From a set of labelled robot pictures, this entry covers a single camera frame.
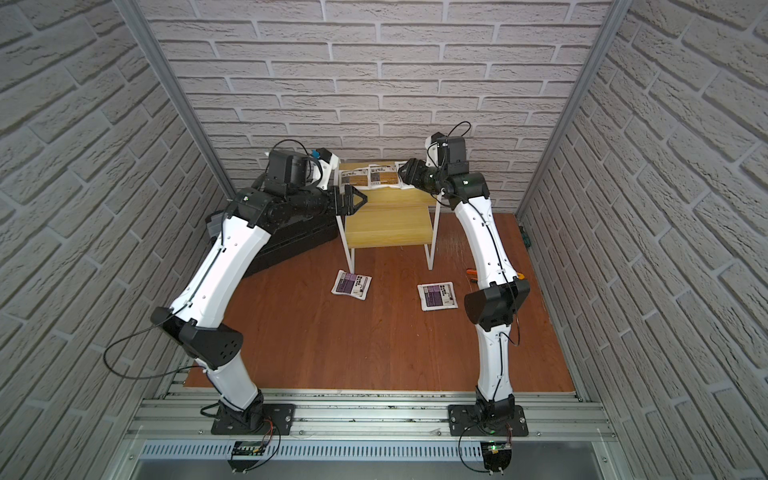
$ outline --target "gray component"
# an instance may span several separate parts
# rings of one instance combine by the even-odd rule
[[[598,480],[601,477],[592,445],[585,442],[515,443],[513,457],[504,476],[491,478],[556,478],[557,480]],[[482,469],[481,462],[467,462]],[[232,467],[221,460],[173,461],[139,460],[134,480],[162,478],[163,480],[202,480],[209,478],[269,478],[283,480],[312,478],[313,480],[478,480],[488,478],[471,472],[461,462],[383,462],[374,458],[367,462],[347,462],[339,459],[317,461],[268,462],[251,475],[232,473]]]
[[[181,87],[181,83],[171,68],[170,63],[165,58],[160,43],[154,37],[149,22],[144,17],[144,13],[141,11],[138,3],[136,0],[115,0],[114,3],[123,15],[125,24],[136,38],[136,42],[138,42],[141,50],[144,51],[149,65],[154,69],[157,79],[160,80],[161,85],[163,85],[166,93],[168,93],[170,101],[176,107],[179,118],[184,122],[197,147],[200,148],[205,163],[208,164],[208,167],[214,173],[214,177],[219,183],[221,190],[227,195],[227,198],[234,198],[235,187],[232,185],[232,180],[230,180],[227,172],[224,170],[210,138],[208,138],[203,125],[197,118],[192,104],[184,93],[184,89]]]
[[[252,460],[248,455],[232,455],[235,440],[147,440],[142,460]],[[277,448],[275,438],[264,458]],[[462,440],[465,462],[482,462],[480,442]],[[280,451],[272,460],[344,460],[376,462],[459,462],[458,443],[442,440],[399,442],[353,440],[298,440],[283,438]]]
[[[162,400],[145,399],[128,426],[126,439],[211,438],[212,419],[200,407],[218,399],[211,388],[183,386],[178,374]],[[451,439],[448,405],[475,404],[472,392],[376,392],[369,390],[263,389],[267,403],[296,405],[291,436],[315,440]],[[516,442],[615,442],[602,404],[579,402],[574,393],[519,393],[530,435]],[[252,439],[234,435],[232,438]]]
[[[549,168],[550,162],[554,158],[554,153],[558,149],[558,145],[565,138],[565,132],[571,126],[576,114],[578,113],[581,100],[589,91],[589,87],[592,85],[595,75],[598,74],[598,69],[602,63],[608,49],[611,47],[611,42],[616,36],[616,32],[621,26],[621,22],[624,21],[624,17],[627,16],[627,11],[632,0],[615,0],[611,7],[608,9],[605,15],[603,25],[598,31],[598,36],[592,44],[592,48],[589,51],[587,60],[584,62],[584,67],[581,68],[578,78],[576,79],[576,85],[571,90],[571,95],[568,97],[568,101],[565,103],[565,108],[560,113],[557,125],[554,127],[552,135],[549,137],[547,147],[544,149],[544,153],[541,156],[541,161],[536,166],[536,171],[533,173],[533,178],[528,184],[528,188],[525,189],[525,195],[520,201],[518,210],[515,212],[517,218],[522,218],[525,213],[525,209],[528,208],[528,204],[531,203],[533,195],[536,193],[536,188],[539,182],[544,176],[544,173]]]
[[[234,440],[150,440],[142,460],[229,460]]]

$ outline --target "metal grille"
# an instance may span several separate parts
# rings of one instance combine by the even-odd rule
[[[234,440],[147,440],[141,459],[224,459],[232,455]],[[277,448],[270,445],[263,457]],[[462,458],[467,462],[482,462],[480,442],[462,442]],[[233,460],[253,459],[236,455]],[[458,462],[458,443],[450,441],[339,441],[284,439],[273,460],[347,460],[393,462]]]
[[[141,450],[143,460],[228,460],[234,440],[149,440]]]

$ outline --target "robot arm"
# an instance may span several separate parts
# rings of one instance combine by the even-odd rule
[[[482,174],[469,173],[464,139],[437,133],[427,141],[436,146],[436,152],[432,150],[436,165],[412,158],[400,168],[399,175],[407,184],[447,197],[469,240],[480,287],[464,298],[480,347],[474,417],[479,425],[498,428],[514,415],[509,332],[530,285],[507,258],[494,223],[488,185]]]
[[[338,186],[328,187],[329,172],[339,158],[325,149],[313,152],[314,158],[275,150],[269,156],[266,173],[253,187],[237,192],[227,206],[222,231],[187,288],[170,307],[158,307],[151,315],[151,321],[205,369],[220,393],[213,434],[255,433],[265,416],[263,395],[240,357],[243,335],[222,324],[246,268],[292,217],[352,215],[367,201],[351,185],[345,186],[344,195]],[[318,168],[307,185],[309,162]],[[355,203],[355,197],[361,201]]]

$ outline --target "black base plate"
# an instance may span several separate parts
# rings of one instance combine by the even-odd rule
[[[449,405],[448,421],[451,424],[451,436],[458,437],[464,432],[464,429],[469,427],[469,430],[464,434],[465,437],[505,437],[507,436],[507,423],[509,423],[509,426],[512,428],[513,437],[528,436],[528,423],[525,421],[525,413],[520,405],[515,405],[515,416],[512,420],[500,422],[497,425],[485,425],[485,430],[481,430],[478,426],[475,426],[477,419],[474,417],[474,414],[474,405]]]
[[[270,419],[275,426],[280,429],[282,436],[290,434],[290,426],[293,424],[293,412],[296,406],[292,403],[265,403],[264,418]],[[250,431],[239,422],[233,422],[228,417],[221,416],[221,409],[216,414],[214,425],[210,427],[212,435],[264,435],[270,429],[268,423],[264,422],[261,428],[256,431]]]

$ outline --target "white package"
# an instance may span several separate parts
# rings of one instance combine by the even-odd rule
[[[368,294],[368,287],[371,286],[371,277],[347,273],[339,270],[336,275],[336,282],[333,284],[331,293],[334,295],[349,295],[358,300],[365,300]]]
[[[419,296],[422,298],[422,310],[444,310],[458,308],[453,282],[425,283],[418,285]]]

